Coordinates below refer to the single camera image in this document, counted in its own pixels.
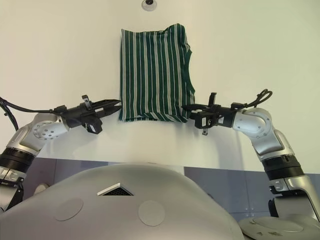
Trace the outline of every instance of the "white stripe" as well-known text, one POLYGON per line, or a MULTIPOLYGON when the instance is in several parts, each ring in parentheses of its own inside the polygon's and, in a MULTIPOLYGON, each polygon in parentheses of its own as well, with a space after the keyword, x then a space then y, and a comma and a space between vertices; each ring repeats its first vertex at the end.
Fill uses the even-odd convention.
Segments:
POLYGON ((160 120, 154 112, 149 112, 154 119, 160 120))
POLYGON ((180 107, 180 116, 182 116, 182 79, 181 79, 181 65, 180 65, 180 53, 178 49, 178 29, 177 25, 174 25, 174 46, 175 46, 175 54, 176 54, 176 62, 177 62, 177 71, 178 71, 178 87, 179 87, 179 102, 178 106, 180 107))
POLYGON ((126 119, 126 31, 122 29, 122 120, 126 119))
POLYGON ((154 41, 154 62, 155 62, 155 86, 156 86, 156 111, 157 113, 160 113, 160 104, 159 104, 159 98, 160 98, 160 84, 159 84, 159 64, 158 64, 158 44, 157 44, 157 32, 154 32, 153 35, 153 41, 154 41))
POLYGON ((152 66, 152 54, 151 54, 151 32, 149 32, 149 49, 150 49, 150 67, 151 67, 151 97, 150 97, 150 102, 151 102, 151 112, 154 111, 154 104, 153 104, 153 97, 152 94, 154 93, 154 75, 153 75, 153 72, 154 72, 154 68, 152 66))
POLYGON ((173 121, 173 122, 176 122, 177 120, 176 119, 174 119, 171 115, 169 115, 169 114, 166 114, 165 115, 168 119, 170 119, 171 121, 173 121))
POLYGON ((147 33, 143 33, 143 55, 144 55, 144 103, 145 103, 145 112, 148 113, 148 59, 147 59, 147 33))
POLYGON ((128 98, 128 103, 129 103, 129 106, 128 106, 128 110, 129 110, 129 116, 127 116, 126 118, 129 118, 131 119, 131 111, 130 111, 130 107, 131 107, 131 70, 130 70, 130 65, 131 65, 131 62, 130 62, 130 32, 128 32, 128 49, 129 49, 129 54, 128 54, 128 58, 129 58, 129 98, 128 98))
MULTIPOLYGON (((173 77, 175 77, 175 65, 174 65, 174 51, 172 50, 172 39, 170 34, 170 48, 171 48, 171 60, 172 60, 172 67, 173 67, 173 77)), ((173 82, 173 99, 174 99, 174 105, 176 104, 176 84, 173 82)), ((174 106, 174 116, 178 116, 176 106, 174 106)))
POLYGON ((161 71, 162 71, 162 106, 163 112, 165 111, 165 78, 164 78, 164 61, 162 59, 162 41, 160 40, 160 57, 161 57, 161 71))
POLYGON ((136 33, 133 33, 133 117, 135 118, 137 113, 137 41, 136 33))
POLYGON ((140 59, 140 113, 142 114, 142 66, 141 66, 141 34, 139 33, 139 59, 140 59))
POLYGON ((168 53, 168 32, 164 34, 164 54, 165 54, 165 64, 166 64, 166 76, 167 76, 167 95, 168 95, 168 113, 172 115, 171 109, 171 89, 170 89, 170 65, 169 65, 169 53, 168 53))

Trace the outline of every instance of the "vent grille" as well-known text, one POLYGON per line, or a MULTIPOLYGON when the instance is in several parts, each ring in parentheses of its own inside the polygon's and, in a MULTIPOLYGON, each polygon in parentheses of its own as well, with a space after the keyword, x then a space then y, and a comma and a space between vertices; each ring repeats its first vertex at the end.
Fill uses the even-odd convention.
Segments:
POLYGON ((121 183, 112 185, 96 194, 97 196, 133 196, 134 194, 129 191, 121 183))
POLYGON ((123 188, 118 187, 112 191, 109 191, 109 192, 103 194, 103 196, 132 196, 132 194, 130 194, 129 192, 127 192, 123 188))

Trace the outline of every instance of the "green striped cloth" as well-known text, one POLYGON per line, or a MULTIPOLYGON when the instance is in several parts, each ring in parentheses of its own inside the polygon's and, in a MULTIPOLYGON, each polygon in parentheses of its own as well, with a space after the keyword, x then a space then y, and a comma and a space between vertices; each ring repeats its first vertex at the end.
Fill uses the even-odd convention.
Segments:
POLYGON ((122 121, 188 121, 181 106, 195 103, 189 77, 190 46, 184 26, 162 31, 122 29, 122 121))

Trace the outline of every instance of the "white wall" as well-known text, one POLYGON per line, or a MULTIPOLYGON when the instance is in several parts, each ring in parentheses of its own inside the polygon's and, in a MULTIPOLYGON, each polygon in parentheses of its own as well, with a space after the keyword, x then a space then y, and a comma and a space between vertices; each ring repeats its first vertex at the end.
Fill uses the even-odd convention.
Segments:
MULTIPOLYGON (((180 23, 193 54, 190 77, 196 102, 261 105, 285 133, 305 172, 319 173, 320 1, 158 0, 154 12, 141 0, 0 0, 0 96, 32 109, 74 107, 118 99, 121 28, 153 31, 180 23)), ((14 111, 20 126, 32 114, 14 111)), ((81 127, 47 145, 45 158, 154 162, 262 171, 249 140, 226 128, 208 136, 187 124, 103 119, 98 136, 81 127)), ((0 117, 0 146, 14 133, 0 117)))

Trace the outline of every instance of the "wire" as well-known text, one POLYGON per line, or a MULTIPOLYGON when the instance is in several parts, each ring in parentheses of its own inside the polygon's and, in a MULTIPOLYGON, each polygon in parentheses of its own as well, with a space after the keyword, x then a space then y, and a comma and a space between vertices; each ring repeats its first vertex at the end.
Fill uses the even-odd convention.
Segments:
POLYGON ((221 115, 218 119, 222 119, 230 114, 233 114, 235 112, 238 112, 239 110, 242 109, 246 109, 246 108, 250 108, 250 107, 254 107, 256 108, 259 104, 265 102, 266 100, 268 100, 271 96, 272 96, 273 92, 269 91, 268 89, 264 89, 262 90, 259 94, 256 95, 256 99, 250 103, 244 103, 241 107, 236 108, 224 115, 221 115))
POLYGON ((264 101, 268 100, 271 96, 272 96, 272 91, 269 91, 268 89, 264 89, 262 92, 260 92, 256 96, 256 99, 253 102, 250 102, 249 104, 245 103, 243 108, 250 108, 250 107, 256 108, 257 105, 259 105, 259 104, 263 103, 264 101))
POLYGON ((39 114, 55 114, 55 115, 60 115, 58 112, 55 112, 52 109, 49 110, 31 110, 28 108, 24 108, 18 105, 15 105, 11 102, 8 102, 7 100, 3 99, 2 97, 0 97, 0 107, 3 109, 3 111, 5 112, 5 116, 8 116, 11 123, 14 126, 14 129, 17 131, 19 129, 17 120, 15 118, 15 116, 13 115, 13 113, 10 111, 10 109, 8 107, 11 107, 15 110, 18 110, 20 112, 25 112, 25 113, 39 113, 39 114))

